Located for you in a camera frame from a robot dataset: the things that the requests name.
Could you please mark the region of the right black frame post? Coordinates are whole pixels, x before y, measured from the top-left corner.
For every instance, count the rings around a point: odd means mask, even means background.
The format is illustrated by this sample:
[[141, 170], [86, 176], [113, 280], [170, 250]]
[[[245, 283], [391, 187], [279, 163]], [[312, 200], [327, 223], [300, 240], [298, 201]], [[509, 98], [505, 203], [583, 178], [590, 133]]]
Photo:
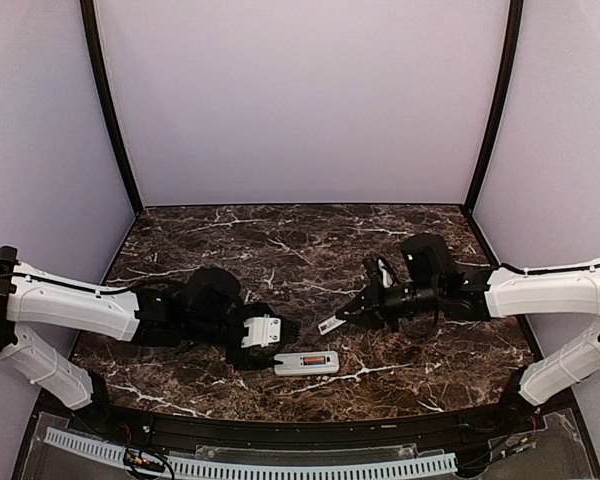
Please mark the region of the right black frame post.
[[509, 2], [501, 58], [491, 106], [476, 165], [463, 203], [463, 211], [467, 217], [472, 217], [474, 214], [495, 148], [514, 69], [523, 9], [523, 0], [511, 0]]

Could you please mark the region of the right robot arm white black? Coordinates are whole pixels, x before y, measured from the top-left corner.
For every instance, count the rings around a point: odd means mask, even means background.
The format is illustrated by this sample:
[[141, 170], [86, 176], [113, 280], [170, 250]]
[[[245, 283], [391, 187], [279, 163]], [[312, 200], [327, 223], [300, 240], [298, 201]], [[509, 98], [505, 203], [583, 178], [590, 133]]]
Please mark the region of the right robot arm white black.
[[409, 281], [399, 282], [382, 257], [365, 260], [368, 285], [320, 324], [321, 334], [344, 323], [394, 329], [399, 320], [426, 312], [483, 321], [558, 313], [593, 316], [575, 339], [512, 376], [502, 403], [490, 413], [491, 426], [501, 434], [525, 422], [529, 408], [600, 370], [600, 258], [538, 269], [501, 263], [461, 271], [445, 239], [435, 234], [411, 236], [400, 251]]

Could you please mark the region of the black front rail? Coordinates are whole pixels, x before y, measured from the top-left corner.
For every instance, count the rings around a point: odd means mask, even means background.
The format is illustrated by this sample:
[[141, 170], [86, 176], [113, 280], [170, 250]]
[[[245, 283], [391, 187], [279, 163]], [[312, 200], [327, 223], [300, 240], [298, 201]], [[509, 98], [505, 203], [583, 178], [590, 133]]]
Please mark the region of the black front rail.
[[106, 439], [129, 440], [155, 450], [194, 451], [202, 446], [247, 449], [327, 450], [414, 444], [447, 451], [484, 450], [512, 431], [531, 431], [532, 421], [495, 426], [496, 405], [448, 413], [341, 423], [266, 423], [210, 420], [113, 406]]

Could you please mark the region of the orange AAA battery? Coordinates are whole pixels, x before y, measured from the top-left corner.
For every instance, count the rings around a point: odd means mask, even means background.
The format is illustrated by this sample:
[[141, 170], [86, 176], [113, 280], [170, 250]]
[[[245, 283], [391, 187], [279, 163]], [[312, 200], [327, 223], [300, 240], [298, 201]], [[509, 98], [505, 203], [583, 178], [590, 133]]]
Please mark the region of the orange AAA battery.
[[327, 362], [324, 356], [304, 357], [304, 365], [324, 365]]

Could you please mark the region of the white remote control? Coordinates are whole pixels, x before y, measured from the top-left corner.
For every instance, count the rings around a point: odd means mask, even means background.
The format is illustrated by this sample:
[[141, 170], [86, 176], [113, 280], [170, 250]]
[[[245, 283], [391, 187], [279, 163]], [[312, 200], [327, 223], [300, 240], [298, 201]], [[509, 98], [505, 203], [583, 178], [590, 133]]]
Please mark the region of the white remote control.
[[335, 351], [284, 353], [274, 360], [274, 373], [280, 377], [327, 375], [340, 370]]

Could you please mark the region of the white battery cover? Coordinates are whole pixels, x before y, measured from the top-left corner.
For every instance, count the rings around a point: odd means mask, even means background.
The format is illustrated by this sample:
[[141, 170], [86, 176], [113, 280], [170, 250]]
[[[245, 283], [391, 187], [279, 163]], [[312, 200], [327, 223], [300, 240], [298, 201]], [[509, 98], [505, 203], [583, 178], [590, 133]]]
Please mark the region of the white battery cover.
[[338, 319], [336, 316], [332, 316], [318, 325], [319, 333], [321, 335], [326, 335], [327, 333], [337, 329], [344, 323], [345, 320], [341, 320]]

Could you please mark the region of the black frame post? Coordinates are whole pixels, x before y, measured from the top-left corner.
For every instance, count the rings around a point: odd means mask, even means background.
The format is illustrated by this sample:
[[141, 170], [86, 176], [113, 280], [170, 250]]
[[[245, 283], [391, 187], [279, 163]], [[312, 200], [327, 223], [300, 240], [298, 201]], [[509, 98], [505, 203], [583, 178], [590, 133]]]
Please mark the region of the black frame post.
[[463, 211], [467, 217], [472, 217], [474, 214], [495, 148], [514, 69], [523, 9], [523, 0], [511, 0], [509, 2], [501, 58], [491, 106], [476, 165], [463, 203]]
[[79, 5], [92, 75], [110, 145], [127, 199], [134, 215], [138, 216], [144, 211], [144, 205], [132, 172], [131, 162], [124, 145], [114, 105], [98, 27], [96, 2], [93, 0], [80, 0]]

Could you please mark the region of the left black frame post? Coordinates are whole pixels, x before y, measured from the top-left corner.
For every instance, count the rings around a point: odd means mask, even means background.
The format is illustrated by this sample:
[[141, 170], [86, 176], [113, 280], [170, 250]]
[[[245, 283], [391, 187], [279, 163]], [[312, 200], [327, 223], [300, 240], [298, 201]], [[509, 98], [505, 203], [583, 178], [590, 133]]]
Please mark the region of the left black frame post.
[[114, 105], [98, 27], [96, 2], [93, 0], [80, 0], [79, 5], [92, 75], [110, 145], [127, 199], [134, 215], [138, 216], [144, 211], [144, 205], [132, 172], [131, 162], [124, 145]]

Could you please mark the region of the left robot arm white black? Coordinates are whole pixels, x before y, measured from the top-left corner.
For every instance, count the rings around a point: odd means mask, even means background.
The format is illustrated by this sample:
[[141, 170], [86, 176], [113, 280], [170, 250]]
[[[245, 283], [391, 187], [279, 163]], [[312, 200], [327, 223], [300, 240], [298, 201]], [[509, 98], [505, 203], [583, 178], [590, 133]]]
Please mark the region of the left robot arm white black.
[[265, 303], [248, 303], [229, 272], [200, 268], [188, 281], [147, 278], [122, 288], [51, 275], [0, 248], [0, 360], [59, 399], [100, 436], [121, 427], [106, 382], [46, 343], [32, 324], [91, 332], [119, 342], [175, 348], [184, 342], [224, 349], [238, 370], [274, 365], [267, 348], [281, 345], [285, 321]]

